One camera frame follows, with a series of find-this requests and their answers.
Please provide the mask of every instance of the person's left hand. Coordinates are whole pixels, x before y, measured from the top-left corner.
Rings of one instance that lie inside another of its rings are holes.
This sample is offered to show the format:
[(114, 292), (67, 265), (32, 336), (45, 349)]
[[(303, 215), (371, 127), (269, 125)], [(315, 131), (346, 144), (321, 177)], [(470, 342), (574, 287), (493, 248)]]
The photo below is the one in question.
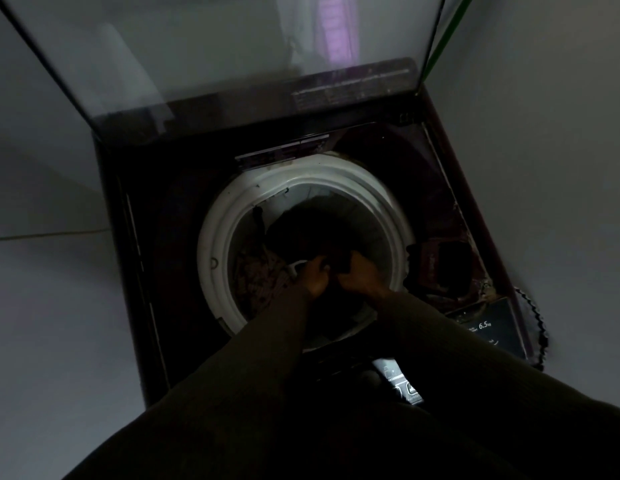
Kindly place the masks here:
[(330, 282), (330, 266), (323, 266), (325, 256), (317, 256), (308, 261), (296, 281), (298, 284), (305, 286), (312, 295), (313, 299), (319, 298)]

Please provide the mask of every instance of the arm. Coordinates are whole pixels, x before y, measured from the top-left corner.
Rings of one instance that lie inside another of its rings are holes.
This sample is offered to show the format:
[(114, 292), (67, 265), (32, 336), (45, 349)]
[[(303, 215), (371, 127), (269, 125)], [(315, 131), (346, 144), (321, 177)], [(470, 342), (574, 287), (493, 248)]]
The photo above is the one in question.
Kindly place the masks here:
[(320, 258), (299, 283), (66, 480), (258, 478), (301, 356), (308, 309), (328, 283)]
[(340, 281), (377, 307), (403, 373), (439, 419), (528, 475), (620, 474), (618, 408), (542, 374), (418, 298), (391, 292), (364, 259), (353, 257)]

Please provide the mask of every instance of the transparent glass lid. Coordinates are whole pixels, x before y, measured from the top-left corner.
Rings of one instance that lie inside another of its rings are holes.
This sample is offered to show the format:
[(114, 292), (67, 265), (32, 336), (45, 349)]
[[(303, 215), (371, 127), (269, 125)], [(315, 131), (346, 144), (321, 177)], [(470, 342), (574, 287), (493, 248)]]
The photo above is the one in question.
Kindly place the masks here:
[(3, 1), (121, 144), (415, 89), (442, 2)]

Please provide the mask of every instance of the tile grout line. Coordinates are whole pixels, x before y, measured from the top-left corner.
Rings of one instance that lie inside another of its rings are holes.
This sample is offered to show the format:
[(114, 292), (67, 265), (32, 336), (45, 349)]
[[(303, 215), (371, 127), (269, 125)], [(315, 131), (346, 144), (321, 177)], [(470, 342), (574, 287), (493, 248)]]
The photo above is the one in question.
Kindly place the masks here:
[(37, 239), (39, 237), (53, 237), (56, 235), (86, 235), (86, 234), (99, 234), (102, 232), (109, 232), (111, 229), (106, 227), (104, 229), (95, 230), (75, 230), (65, 232), (48, 232), (43, 234), (25, 234), (25, 235), (12, 235), (9, 237), (0, 237), (1, 241), (22, 241), (23, 239)]

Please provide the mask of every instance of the washing machine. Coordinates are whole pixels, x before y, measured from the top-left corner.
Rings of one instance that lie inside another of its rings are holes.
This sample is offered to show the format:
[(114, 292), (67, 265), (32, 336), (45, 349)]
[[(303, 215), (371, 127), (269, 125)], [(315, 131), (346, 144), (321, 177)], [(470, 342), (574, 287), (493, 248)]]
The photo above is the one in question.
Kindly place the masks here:
[[(238, 250), (303, 205), (390, 288), (533, 360), (423, 86), (444, 2), (0, 0), (92, 129), (148, 405), (240, 332)], [(379, 336), (362, 305), (308, 337), (303, 387), (372, 368), (420, 403)]]

